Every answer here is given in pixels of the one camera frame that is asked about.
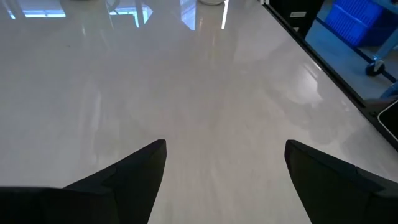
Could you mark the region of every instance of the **table surface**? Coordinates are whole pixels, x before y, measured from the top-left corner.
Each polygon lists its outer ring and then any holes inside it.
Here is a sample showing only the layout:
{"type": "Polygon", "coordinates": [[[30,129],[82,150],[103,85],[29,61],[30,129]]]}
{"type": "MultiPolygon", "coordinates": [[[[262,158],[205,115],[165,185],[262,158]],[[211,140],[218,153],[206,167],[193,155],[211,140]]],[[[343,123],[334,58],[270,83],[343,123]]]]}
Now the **table surface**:
{"type": "Polygon", "coordinates": [[[150,223],[310,223],[288,139],[398,180],[398,152],[257,1],[6,2],[0,185],[63,187],[156,139],[150,223]]]}

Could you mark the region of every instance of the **blue crate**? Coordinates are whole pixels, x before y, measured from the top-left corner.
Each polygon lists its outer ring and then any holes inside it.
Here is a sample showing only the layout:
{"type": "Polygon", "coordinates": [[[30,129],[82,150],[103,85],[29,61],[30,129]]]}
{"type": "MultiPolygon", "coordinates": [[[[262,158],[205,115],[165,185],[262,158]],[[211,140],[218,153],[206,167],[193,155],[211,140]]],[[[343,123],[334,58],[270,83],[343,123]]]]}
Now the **blue crate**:
{"type": "Polygon", "coordinates": [[[368,27],[398,26],[398,15],[372,0],[335,0],[334,5],[339,6],[368,27]]]}
{"type": "Polygon", "coordinates": [[[332,7],[325,22],[355,47],[380,46],[396,29],[395,27],[368,27],[337,5],[332,7]]]}

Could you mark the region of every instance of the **black metal frame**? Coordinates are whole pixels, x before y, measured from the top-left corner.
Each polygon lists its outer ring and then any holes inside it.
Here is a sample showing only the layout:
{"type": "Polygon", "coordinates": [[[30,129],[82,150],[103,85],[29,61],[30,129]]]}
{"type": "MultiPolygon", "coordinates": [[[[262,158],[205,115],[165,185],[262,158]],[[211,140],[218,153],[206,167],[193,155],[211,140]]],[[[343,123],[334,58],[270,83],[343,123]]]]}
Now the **black metal frame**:
{"type": "Polygon", "coordinates": [[[275,11],[270,5],[263,5],[265,9],[279,22],[279,24],[293,37],[296,43],[314,60],[318,66],[329,76],[336,86],[353,102],[363,116],[381,133],[381,135],[398,151],[398,142],[388,131],[379,123],[377,115],[391,103],[394,99],[388,100],[363,100],[354,89],[322,58],[306,41],[293,30],[292,26],[275,11]]]}

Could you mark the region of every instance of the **wheel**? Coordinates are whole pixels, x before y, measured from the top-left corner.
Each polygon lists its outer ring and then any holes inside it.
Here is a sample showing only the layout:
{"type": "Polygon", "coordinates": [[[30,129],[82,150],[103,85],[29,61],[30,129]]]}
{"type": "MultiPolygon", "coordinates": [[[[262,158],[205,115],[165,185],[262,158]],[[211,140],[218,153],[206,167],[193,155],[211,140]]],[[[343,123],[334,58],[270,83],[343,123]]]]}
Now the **wheel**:
{"type": "Polygon", "coordinates": [[[386,69],[386,66],[385,66],[384,64],[382,64],[382,65],[379,67],[379,69],[378,69],[377,71],[375,71],[375,70],[374,70],[374,66],[375,66],[375,65],[376,65],[376,64],[373,62],[373,63],[370,63],[370,64],[366,67],[366,75],[375,77],[376,75],[383,73],[383,72],[385,71],[385,69],[386,69]]]}

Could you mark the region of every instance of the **white table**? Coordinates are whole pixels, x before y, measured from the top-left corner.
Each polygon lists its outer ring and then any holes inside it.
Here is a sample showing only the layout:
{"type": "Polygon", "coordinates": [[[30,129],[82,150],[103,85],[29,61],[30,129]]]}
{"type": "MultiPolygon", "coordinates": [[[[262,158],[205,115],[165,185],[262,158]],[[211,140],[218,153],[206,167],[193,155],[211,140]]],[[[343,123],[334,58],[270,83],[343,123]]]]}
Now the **white table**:
{"type": "Polygon", "coordinates": [[[287,139],[398,180],[398,153],[258,1],[15,2],[16,19],[0,10],[0,185],[63,187],[156,139],[150,223],[310,223],[287,139]]]}

